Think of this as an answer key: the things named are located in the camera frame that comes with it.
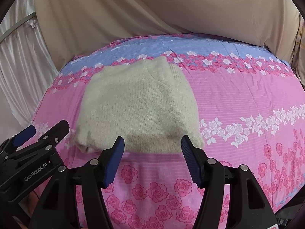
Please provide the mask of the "cream knitted sweater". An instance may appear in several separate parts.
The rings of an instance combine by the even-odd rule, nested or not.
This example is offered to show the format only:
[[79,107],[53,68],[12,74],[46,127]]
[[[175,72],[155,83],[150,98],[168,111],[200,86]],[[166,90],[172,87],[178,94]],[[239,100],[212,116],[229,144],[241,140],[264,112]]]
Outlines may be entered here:
[[106,66],[85,88],[75,129],[82,152],[107,149],[121,136],[128,152],[177,154],[185,135],[203,148],[192,88],[164,57]]

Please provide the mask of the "white satin curtain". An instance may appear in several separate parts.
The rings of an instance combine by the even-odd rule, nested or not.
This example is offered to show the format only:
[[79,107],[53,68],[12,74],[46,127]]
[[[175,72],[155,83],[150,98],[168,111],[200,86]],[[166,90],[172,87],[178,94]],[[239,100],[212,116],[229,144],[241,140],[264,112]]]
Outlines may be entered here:
[[57,75],[34,0],[15,0],[1,21],[1,141],[31,123]]

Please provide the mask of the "pink blue floral bedsheet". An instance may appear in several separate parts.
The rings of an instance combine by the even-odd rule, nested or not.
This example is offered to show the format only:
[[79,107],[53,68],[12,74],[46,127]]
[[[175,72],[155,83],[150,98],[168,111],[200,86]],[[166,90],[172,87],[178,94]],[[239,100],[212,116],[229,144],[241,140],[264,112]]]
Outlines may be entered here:
[[[159,56],[181,68],[194,92],[206,154],[247,165],[273,211],[288,203],[304,186],[304,89],[264,48],[186,34],[115,41],[63,68],[31,120],[36,136],[66,120],[70,132],[57,150],[68,168],[82,166],[93,155],[76,147],[75,125],[93,74]],[[103,191],[114,228],[191,228],[203,194],[182,154],[128,152]]]

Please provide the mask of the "beige fabric headboard cover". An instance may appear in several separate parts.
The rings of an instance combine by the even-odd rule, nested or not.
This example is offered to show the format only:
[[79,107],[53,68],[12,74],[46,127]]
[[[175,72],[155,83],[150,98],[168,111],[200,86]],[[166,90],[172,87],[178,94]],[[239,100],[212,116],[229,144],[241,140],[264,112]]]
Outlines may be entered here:
[[55,67],[134,36],[218,35],[267,47],[304,81],[304,18],[291,0],[34,0]]

